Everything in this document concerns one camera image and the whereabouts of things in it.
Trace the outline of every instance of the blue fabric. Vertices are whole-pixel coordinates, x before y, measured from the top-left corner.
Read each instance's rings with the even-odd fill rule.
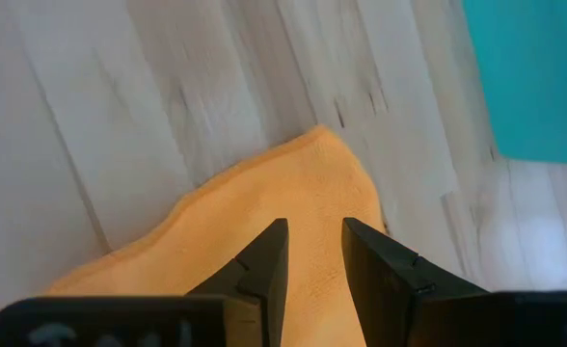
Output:
[[[567,0],[464,0],[499,151],[567,163]]]

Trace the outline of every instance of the towel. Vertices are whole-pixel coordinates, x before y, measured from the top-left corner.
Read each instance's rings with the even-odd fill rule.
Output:
[[[363,346],[341,222],[385,231],[373,183],[326,127],[236,165],[183,197],[150,234],[78,268],[48,295],[183,295],[276,218],[289,227],[282,346]]]

